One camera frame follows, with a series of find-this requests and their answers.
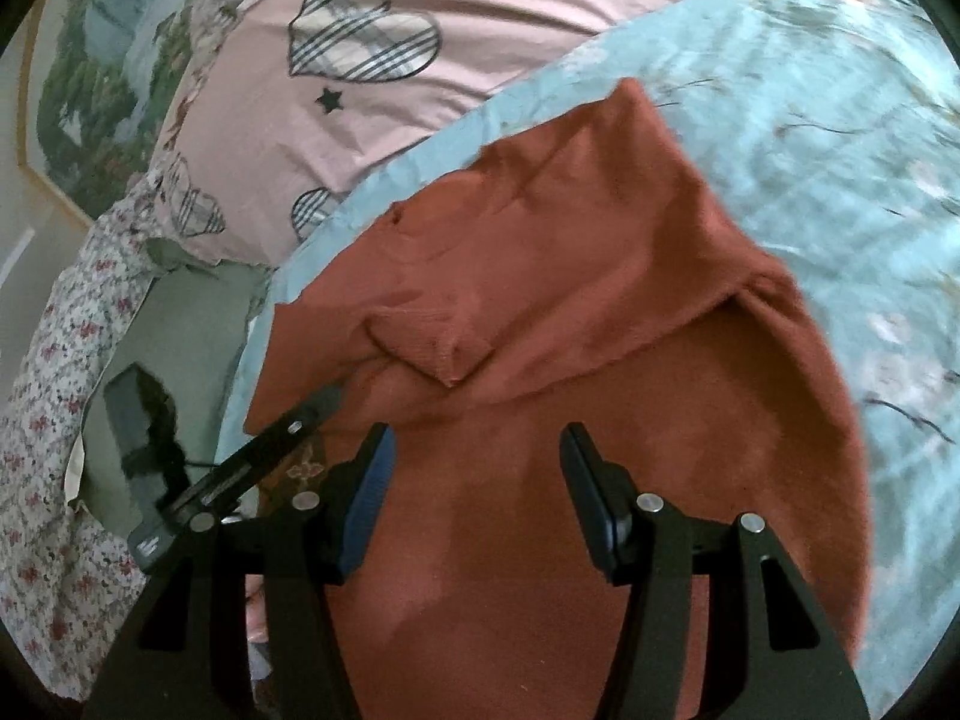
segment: bed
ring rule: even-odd
[[[258,2],[243,0],[237,10]],[[594,40],[584,27],[576,46],[558,42],[555,56],[525,59],[556,60],[529,79],[509,83],[524,75],[520,71],[486,90],[440,98],[435,119],[417,122],[372,161],[366,152],[354,155],[334,187],[296,184],[334,183],[322,165],[269,170],[261,188],[270,194],[270,210],[256,221],[247,219],[253,214],[243,199],[196,213],[210,203],[203,197],[208,182],[194,175],[209,154],[191,151],[185,169],[181,149],[190,137],[193,149],[204,140],[200,132],[212,114],[192,125],[189,117],[202,109],[191,114],[191,106],[205,104],[205,86],[219,82],[218,67],[229,70],[218,57],[230,28],[196,51],[154,169],[98,220],[78,263],[59,279],[0,424],[8,499],[0,616],[47,688],[77,699],[88,694],[142,586],[120,539],[106,536],[85,512],[64,509],[61,484],[83,402],[149,287],[145,238],[175,237],[208,259],[282,263],[233,384],[218,452],[224,457],[245,440],[240,425],[272,304],[295,298],[392,201],[466,165],[483,143],[601,98],[618,77],[633,76],[663,106],[737,223],[790,266],[861,405],[877,544],[870,632],[858,675],[874,714],[899,697],[960,602],[943,570],[956,565],[960,542],[949,530],[925,527],[933,512],[949,521],[960,514],[947,494],[960,433],[952,416],[957,361],[950,331],[960,305],[960,287],[950,276],[957,273],[957,187],[947,169],[960,143],[956,66],[915,0],[685,0],[604,31],[631,15],[598,20],[594,33],[603,34]],[[212,34],[199,31],[198,37]],[[744,52],[747,46],[755,52]],[[826,47],[837,51],[839,64],[824,62]],[[787,65],[803,72],[784,70]],[[838,68],[882,79],[880,93],[865,93],[851,81],[824,94]],[[494,96],[480,104],[485,95]],[[721,149],[715,129],[704,123],[740,122],[747,108],[750,119]],[[317,121],[336,113],[320,113]],[[915,156],[905,154],[904,144],[914,141],[901,132],[921,144],[911,146]],[[179,146],[178,138],[184,138]],[[773,152],[770,143],[778,147]],[[248,148],[254,153],[262,146]],[[390,149],[409,151],[390,160]],[[298,158],[289,162],[304,165]],[[198,175],[205,176],[204,169]],[[206,177],[216,175],[212,170]],[[858,188],[864,175],[870,178]],[[309,213],[298,226],[294,207],[304,196]],[[791,223],[802,202],[822,225]],[[852,247],[856,261],[846,255]]]

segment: white floral fabric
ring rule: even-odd
[[[157,177],[102,215],[54,284],[0,418],[0,618],[40,680],[82,699],[144,580],[64,499],[83,407],[155,276]]]

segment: painting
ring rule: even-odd
[[[121,199],[150,165],[192,55],[192,1],[37,6],[21,81],[23,167],[90,218]]]

